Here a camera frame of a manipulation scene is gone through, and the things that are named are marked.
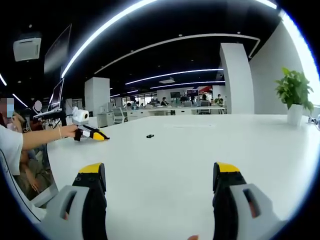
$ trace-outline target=computer screen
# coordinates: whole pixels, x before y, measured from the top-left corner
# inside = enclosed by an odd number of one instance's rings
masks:
[[[199,96],[199,90],[198,90],[198,89],[188,89],[188,90],[186,91],[186,95],[187,95],[188,97],[192,97],[192,96],[196,97],[196,96]]]
[[[60,34],[44,56],[44,79],[57,84],[61,79],[62,67],[68,60],[71,24]]]
[[[59,109],[61,106],[61,98],[62,98],[62,89],[64,87],[65,79],[62,79],[53,89],[53,93],[51,95],[48,111]]]
[[[178,99],[178,98],[180,98],[180,96],[181,96],[181,94],[180,94],[179,91],[177,91],[177,92],[170,92],[170,95],[171,95],[171,98],[172,98],[172,99]]]

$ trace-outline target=white shirt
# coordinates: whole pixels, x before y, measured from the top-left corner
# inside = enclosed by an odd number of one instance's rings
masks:
[[[0,125],[0,149],[12,175],[20,175],[19,164],[23,143],[22,133]]]

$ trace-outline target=white pot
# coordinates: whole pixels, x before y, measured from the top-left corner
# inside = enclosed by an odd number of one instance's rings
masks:
[[[299,127],[301,124],[303,110],[302,105],[292,104],[287,114],[288,124]]]

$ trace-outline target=potted plant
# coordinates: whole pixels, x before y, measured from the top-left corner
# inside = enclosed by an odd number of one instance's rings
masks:
[[[290,71],[283,67],[284,78],[276,80],[276,94],[288,108],[287,122],[290,125],[300,126],[303,109],[313,111],[314,105],[308,100],[309,91],[313,89],[308,86],[309,81],[303,72]]]

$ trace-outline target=office chair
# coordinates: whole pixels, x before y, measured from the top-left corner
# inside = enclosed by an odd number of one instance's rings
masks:
[[[115,107],[112,109],[112,111],[114,124],[122,124],[128,122],[128,117],[124,115],[121,107]]]
[[[192,107],[192,103],[190,101],[184,101],[182,107]]]
[[[209,107],[209,101],[201,101],[200,107]],[[199,114],[210,114],[210,109],[199,110]]]

